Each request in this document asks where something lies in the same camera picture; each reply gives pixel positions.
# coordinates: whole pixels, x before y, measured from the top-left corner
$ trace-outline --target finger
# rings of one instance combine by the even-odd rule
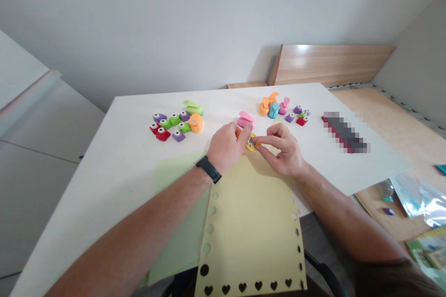
[[[249,140],[249,137],[251,137],[252,132],[252,123],[249,123],[247,126],[244,127],[242,133],[238,136],[237,141],[243,145],[243,147],[246,145],[246,143]]]
[[[254,141],[257,143],[268,144],[274,146],[276,149],[282,152],[287,151],[287,141],[285,139],[275,137],[275,136],[258,136],[254,137]]]
[[[276,137],[285,138],[285,139],[291,135],[288,128],[283,123],[271,125],[266,130],[266,134],[268,136],[276,136]]]
[[[272,169],[277,170],[278,164],[280,162],[277,160],[274,154],[272,154],[266,147],[257,146],[257,151],[262,155],[266,162],[272,167]]]
[[[232,129],[235,134],[240,132],[240,128],[238,127],[238,125],[235,122],[230,122],[230,123],[228,123],[228,124],[226,124],[224,126],[229,127],[230,129]]]

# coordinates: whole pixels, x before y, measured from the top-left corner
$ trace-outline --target wooden headboard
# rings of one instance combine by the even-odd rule
[[[320,82],[325,87],[372,80],[394,45],[281,45],[268,85]]]

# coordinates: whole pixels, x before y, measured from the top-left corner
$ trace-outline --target forearm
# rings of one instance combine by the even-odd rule
[[[211,183],[191,169],[99,238],[46,296],[129,296]]]
[[[407,257],[387,231],[312,166],[294,181],[324,227],[354,260],[384,262]]]

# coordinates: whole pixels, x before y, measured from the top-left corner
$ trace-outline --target black wristband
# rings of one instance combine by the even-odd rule
[[[222,175],[217,169],[209,162],[208,157],[204,156],[199,162],[195,164],[197,167],[201,167],[212,179],[214,183],[217,183],[222,178]]]

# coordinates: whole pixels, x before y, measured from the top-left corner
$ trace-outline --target yellow paper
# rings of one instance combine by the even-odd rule
[[[273,172],[258,152],[246,151],[211,187],[195,296],[250,296],[306,288],[291,182]]]

